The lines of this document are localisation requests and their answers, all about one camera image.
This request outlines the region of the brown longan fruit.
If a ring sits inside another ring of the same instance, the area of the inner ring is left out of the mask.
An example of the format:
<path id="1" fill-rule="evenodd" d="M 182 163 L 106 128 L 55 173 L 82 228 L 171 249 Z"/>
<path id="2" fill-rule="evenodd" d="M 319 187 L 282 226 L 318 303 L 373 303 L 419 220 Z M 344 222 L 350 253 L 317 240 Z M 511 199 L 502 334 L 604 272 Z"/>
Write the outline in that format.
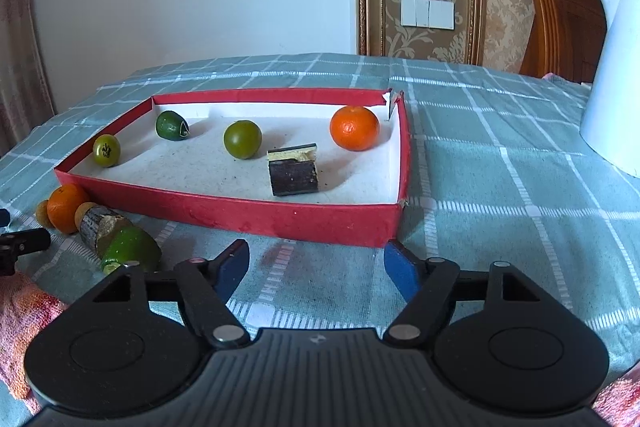
<path id="1" fill-rule="evenodd" d="M 35 218 L 37 222 L 46 229 L 53 229 L 54 225 L 49 219 L 48 215 L 48 201 L 47 199 L 42 200 L 35 209 Z"/>

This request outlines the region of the large orange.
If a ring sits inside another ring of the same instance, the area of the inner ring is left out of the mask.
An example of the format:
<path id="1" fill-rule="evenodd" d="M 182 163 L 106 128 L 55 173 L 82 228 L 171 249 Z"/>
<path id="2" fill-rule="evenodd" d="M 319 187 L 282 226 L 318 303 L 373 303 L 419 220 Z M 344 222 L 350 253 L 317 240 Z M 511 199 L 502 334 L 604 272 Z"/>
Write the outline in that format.
<path id="1" fill-rule="evenodd" d="M 87 192 L 77 184 L 63 184 L 54 190 L 47 202 L 47 215 L 53 228 L 68 235 L 76 233 L 75 212 L 89 199 Z"/>

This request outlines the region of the cut cucumber piece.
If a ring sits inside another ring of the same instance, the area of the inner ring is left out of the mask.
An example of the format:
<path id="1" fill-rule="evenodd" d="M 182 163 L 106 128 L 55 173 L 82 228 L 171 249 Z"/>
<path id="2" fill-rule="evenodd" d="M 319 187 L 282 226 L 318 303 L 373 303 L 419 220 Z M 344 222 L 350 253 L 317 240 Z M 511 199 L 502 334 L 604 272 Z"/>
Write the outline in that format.
<path id="1" fill-rule="evenodd" d="M 160 246 L 142 229 L 129 225 L 120 229 L 106 248 L 101 262 L 104 274 L 110 274 L 127 262 L 138 262 L 145 272 L 153 272 L 162 257 Z"/>

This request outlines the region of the green tomato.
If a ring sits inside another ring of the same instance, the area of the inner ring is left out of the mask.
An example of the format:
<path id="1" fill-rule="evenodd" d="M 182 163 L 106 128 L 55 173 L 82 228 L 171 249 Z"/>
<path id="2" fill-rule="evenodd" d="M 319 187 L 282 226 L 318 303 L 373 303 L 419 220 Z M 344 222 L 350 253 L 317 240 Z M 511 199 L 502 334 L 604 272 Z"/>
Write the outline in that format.
<path id="1" fill-rule="evenodd" d="M 224 132 L 224 148 L 236 159 L 250 159 L 262 145 L 262 130 L 250 120 L 238 120 Z"/>
<path id="2" fill-rule="evenodd" d="M 93 160 L 103 168 L 115 166 L 120 157 L 120 144 L 115 135 L 101 134 L 93 142 Z"/>

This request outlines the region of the short dark eggplant chunk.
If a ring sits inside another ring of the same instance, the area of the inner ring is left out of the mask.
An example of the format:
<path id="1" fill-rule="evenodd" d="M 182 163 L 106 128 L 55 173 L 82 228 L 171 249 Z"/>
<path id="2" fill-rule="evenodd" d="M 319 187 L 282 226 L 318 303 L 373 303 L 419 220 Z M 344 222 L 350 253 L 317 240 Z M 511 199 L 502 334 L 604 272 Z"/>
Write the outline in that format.
<path id="1" fill-rule="evenodd" d="M 273 196 L 284 197 L 318 191 L 317 144 L 268 150 L 268 169 Z"/>

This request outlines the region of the green avocado-like fruit end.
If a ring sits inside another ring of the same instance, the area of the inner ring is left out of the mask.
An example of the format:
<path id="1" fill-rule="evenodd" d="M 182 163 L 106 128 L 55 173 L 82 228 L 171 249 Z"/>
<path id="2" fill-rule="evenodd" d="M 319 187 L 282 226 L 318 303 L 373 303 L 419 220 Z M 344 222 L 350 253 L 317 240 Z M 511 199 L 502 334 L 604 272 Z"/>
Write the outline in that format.
<path id="1" fill-rule="evenodd" d="M 182 141 L 190 136 L 186 120 L 173 110 L 164 110 L 155 121 L 156 134 L 165 140 Z"/>

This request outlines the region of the small orange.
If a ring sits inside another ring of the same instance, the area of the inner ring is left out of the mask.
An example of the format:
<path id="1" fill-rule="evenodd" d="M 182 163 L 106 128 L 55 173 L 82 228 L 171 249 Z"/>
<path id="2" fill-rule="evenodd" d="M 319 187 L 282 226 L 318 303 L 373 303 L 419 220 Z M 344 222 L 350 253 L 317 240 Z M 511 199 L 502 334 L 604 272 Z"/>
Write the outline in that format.
<path id="1" fill-rule="evenodd" d="M 379 133 L 378 117 L 364 106 L 344 106 L 330 120 L 330 135 L 334 143 L 352 152 L 375 147 Z"/>

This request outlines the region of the pink towel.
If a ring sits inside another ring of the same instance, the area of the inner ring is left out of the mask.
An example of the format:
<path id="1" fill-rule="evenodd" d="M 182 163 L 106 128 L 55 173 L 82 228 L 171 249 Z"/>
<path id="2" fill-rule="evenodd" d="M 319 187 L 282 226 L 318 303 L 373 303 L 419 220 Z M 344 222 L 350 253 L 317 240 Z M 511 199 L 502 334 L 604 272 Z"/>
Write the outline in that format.
<path id="1" fill-rule="evenodd" d="M 14 399 L 32 415 L 41 407 L 29 386 L 24 358 L 29 343 L 65 309 L 66 304 L 39 288 L 25 274 L 1 277 L 0 372 Z"/>

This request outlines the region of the green plaid bedsheet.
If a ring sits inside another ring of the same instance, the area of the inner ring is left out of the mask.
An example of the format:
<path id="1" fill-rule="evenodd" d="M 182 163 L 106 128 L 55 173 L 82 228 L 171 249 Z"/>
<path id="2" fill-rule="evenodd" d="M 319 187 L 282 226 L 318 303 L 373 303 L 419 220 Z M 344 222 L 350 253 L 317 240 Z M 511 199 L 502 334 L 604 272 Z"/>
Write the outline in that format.
<path id="1" fill-rule="evenodd" d="M 55 167 L 154 95 L 390 90 L 410 133 L 407 204 L 381 247 L 280 239 L 110 208 L 162 251 L 110 274 L 79 232 L 15 273 L 66 304 L 25 353 L 32 415 L 1 381 L 6 426 L 634 426 L 639 421 L 639 180 L 579 132 L 581 84 L 477 66 L 302 54 L 155 66 L 101 87 L 1 157 L 1 234 L 42 228 Z M 248 271 L 227 307 L 247 345 L 184 325 L 174 268 L 235 239 Z M 383 334 L 406 300 L 393 239 L 457 263 L 454 314 L 428 348 Z"/>

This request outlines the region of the patterned curtain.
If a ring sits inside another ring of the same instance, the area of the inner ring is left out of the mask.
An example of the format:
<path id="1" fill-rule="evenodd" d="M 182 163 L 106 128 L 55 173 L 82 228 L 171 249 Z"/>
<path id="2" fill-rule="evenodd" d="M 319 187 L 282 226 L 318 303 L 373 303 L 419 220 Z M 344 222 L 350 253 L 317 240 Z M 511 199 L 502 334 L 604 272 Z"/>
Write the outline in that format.
<path id="1" fill-rule="evenodd" d="M 1 152 L 54 115 L 32 0 L 1 0 Z"/>

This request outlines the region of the red shallow cardboard tray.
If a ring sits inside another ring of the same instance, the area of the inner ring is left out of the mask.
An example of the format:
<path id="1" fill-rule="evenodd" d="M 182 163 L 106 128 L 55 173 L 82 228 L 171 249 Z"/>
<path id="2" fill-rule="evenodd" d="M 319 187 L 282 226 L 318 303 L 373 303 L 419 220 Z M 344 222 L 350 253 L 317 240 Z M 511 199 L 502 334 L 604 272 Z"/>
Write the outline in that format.
<path id="1" fill-rule="evenodd" d="M 347 105 L 372 110 L 380 123 L 375 147 L 349 152 L 330 135 L 330 120 Z M 169 141 L 155 121 L 173 110 L 190 136 Z M 253 121 L 262 145 L 250 159 L 224 148 L 235 121 Z M 407 204 L 410 133 L 401 94 L 337 88 L 231 89 L 146 98 L 105 127 L 122 153 L 96 165 L 86 141 L 54 169 L 62 183 L 82 186 L 99 204 L 157 219 L 298 241 L 381 247 L 398 230 Z M 317 144 L 318 191 L 271 192 L 267 152 Z"/>

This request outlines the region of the white electric kettle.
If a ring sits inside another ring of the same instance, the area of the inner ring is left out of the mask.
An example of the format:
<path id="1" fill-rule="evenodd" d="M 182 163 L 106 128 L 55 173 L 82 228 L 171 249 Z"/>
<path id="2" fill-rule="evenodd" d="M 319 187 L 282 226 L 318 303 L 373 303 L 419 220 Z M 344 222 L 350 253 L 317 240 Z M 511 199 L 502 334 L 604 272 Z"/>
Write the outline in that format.
<path id="1" fill-rule="evenodd" d="M 629 176 L 640 169 L 640 0 L 601 0 L 606 33 L 580 135 Z"/>

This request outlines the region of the wooden headboard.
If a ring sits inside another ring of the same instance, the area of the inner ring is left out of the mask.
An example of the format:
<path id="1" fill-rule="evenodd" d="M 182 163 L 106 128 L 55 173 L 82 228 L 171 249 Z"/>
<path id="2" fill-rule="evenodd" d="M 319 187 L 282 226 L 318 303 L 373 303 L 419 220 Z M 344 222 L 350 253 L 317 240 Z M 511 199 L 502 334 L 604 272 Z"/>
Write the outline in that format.
<path id="1" fill-rule="evenodd" d="M 520 73 L 593 83 L 606 23 L 600 0 L 533 0 L 534 22 Z"/>

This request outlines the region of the white wall switch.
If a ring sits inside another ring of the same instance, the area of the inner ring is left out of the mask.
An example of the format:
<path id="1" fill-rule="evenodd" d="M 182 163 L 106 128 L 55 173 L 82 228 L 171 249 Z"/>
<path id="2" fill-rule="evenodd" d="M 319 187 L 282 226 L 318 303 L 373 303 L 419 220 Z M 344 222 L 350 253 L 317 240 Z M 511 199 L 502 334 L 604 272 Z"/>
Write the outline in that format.
<path id="1" fill-rule="evenodd" d="M 405 27 L 454 30 L 454 2 L 400 0 L 400 24 Z"/>

